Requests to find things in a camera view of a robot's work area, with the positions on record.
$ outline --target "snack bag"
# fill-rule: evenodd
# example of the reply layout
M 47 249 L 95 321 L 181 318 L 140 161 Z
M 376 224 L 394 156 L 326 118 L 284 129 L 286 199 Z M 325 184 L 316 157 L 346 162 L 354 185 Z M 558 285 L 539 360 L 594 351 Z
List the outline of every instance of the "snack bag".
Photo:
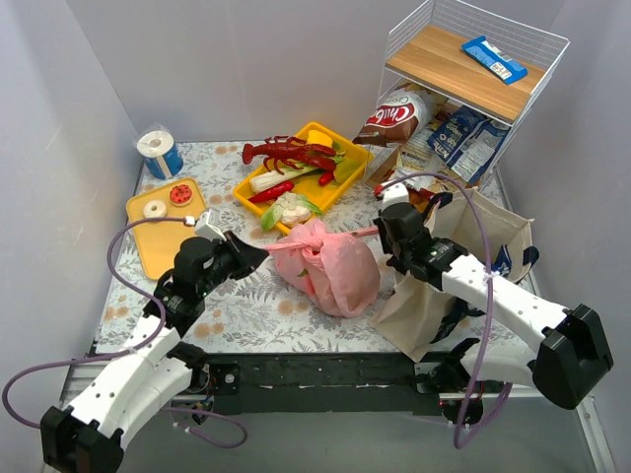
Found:
M 381 276 L 372 251 L 354 236 L 328 233 L 319 219 L 266 249 L 283 279 L 329 315 L 356 317 L 377 298 Z
M 496 120 L 485 121 L 480 129 L 462 144 L 446 162 L 467 183 L 474 184 L 491 166 L 504 144 L 510 128 Z
M 417 129 L 430 122 L 437 104 L 445 100 L 416 84 L 403 84 L 388 94 L 353 143 L 378 146 L 403 144 Z
M 479 111 L 463 105 L 452 113 L 449 120 L 438 127 L 427 143 L 449 165 L 450 159 L 460 146 L 482 126 L 486 119 Z

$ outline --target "wooden shelf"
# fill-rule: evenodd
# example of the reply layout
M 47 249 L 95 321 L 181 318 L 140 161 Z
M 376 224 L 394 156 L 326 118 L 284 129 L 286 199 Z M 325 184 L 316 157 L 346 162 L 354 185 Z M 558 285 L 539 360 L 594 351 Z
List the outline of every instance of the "wooden shelf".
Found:
M 387 61 L 386 67 L 502 121 L 513 123 L 524 110 L 545 71 L 522 63 L 528 70 L 527 76 L 507 86 L 462 51 L 466 42 L 464 37 L 430 25 L 399 49 Z

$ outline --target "yellow cutting board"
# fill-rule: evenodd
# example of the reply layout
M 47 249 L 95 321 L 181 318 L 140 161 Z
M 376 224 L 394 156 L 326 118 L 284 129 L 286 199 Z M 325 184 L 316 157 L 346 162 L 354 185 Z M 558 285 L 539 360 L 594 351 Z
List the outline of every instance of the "yellow cutting board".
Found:
M 193 198 L 188 205 L 178 207 L 171 203 L 169 193 L 177 185 L 186 184 L 193 191 Z M 193 216 L 198 219 L 206 210 L 204 197 L 199 190 L 195 179 L 184 179 L 170 182 L 167 185 L 136 195 L 127 201 L 127 216 L 129 222 L 144 219 L 142 213 L 145 204 L 151 200 L 162 200 L 167 205 L 167 217 Z M 145 274 L 149 279 L 157 280 L 166 271 L 174 267 L 174 257 L 179 251 L 181 243 L 191 237 L 195 237 L 192 227 L 185 227 L 178 222 L 156 222 L 142 224 L 132 229 L 138 254 Z

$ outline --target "toy lobster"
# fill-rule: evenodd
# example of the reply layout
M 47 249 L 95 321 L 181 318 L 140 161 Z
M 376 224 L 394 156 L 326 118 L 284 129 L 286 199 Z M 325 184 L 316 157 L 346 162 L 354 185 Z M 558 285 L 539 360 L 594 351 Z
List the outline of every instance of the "toy lobster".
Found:
M 335 170 L 335 161 L 328 158 L 336 155 L 335 150 L 323 145 L 308 145 L 305 140 L 295 136 L 267 138 L 265 144 L 259 146 L 252 146 L 250 143 L 245 144 L 243 152 L 245 165 L 249 165 L 258 155 L 267 155 L 263 161 L 267 170 L 270 170 L 267 163 L 273 160 L 274 168 L 281 174 L 284 172 L 278 168 L 279 161 L 290 168 L 300 169 L 291 160 L 324 170 Z

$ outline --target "yellow tray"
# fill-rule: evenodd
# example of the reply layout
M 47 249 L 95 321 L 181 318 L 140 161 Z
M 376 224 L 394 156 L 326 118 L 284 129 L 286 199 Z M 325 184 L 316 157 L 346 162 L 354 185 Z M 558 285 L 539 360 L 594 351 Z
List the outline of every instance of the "yellow tray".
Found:
M 193 200 L 183 207 L 171 203 L 169 193 L 176 185 L 187 184 L 193 191 Z M 150 200 L 162 200 L 167 204 L 167 217 L 185 217 L 191 215 L 195 219 L 206 210 L 204 197 L 199 190 L 195 179 L 184 179 L 169 182 L 157 189 L 136 195 L 127 201 L 127 216 L 129 222 L 136 222 L 144 218 L 142 213 L 145 204 Z M 195 231 L 191 227 L 185 227 L 176 222 L 156 222 L 142 224 L 132 229 L 140 261 L 149 279 L 157 280 L 165 272 L 174 267 L 174 257 L 179 251 L 181 243 L 190 237 L 195 237 Z
M 292 192 L 307 195 L 309 200 L 316 204 L 322 212 L 326 212 L 357 179 L 362 177 L 364 170 L 366 169 L 366 164 L 372 159 L 373 155 L 361 146 L 354 145 L 343 136 L 338 135 L 334 131 L 329 130 L 319 123 L 315 123 L 314 121 L 305 125 L 305 127 L 296 134 L 296 137 L 306 140 L 311 130 L 320 131 L 339 144 L 341 150 L 346 152 L 346 155 L 344 156 L 345 160 L 353 160 L 361 163 L 361 165 L 341 185 L 338 185 L 335 182 L 331 182 L 325 186 L 319 185 L 317 180 L 319 179 L 320 174 L 318 173 L 301 175 L 292 179 L 295 184 Z M 252 204 L 249 200 L 247 200 L 254 195 L 254 192 L 252 192 L 252 189 L 249 186 L 249 180 L 256 175 L 263 174 L 264 172 L 267 172 L 267 169 L 265 169 L 263 165 L 259 166 L 252 174 L 246 177 L 243 182 L 237 185 L 233 191 L 235 197 L 237 197 L 237 199 L 239 199 L 248 210 L 259 217 L 263 215 L 267 209 L 269 209 L 269 203 Z M 281 223 L 276 224 L 276 228 L 285 235 L 291 230 L 289 227 Z

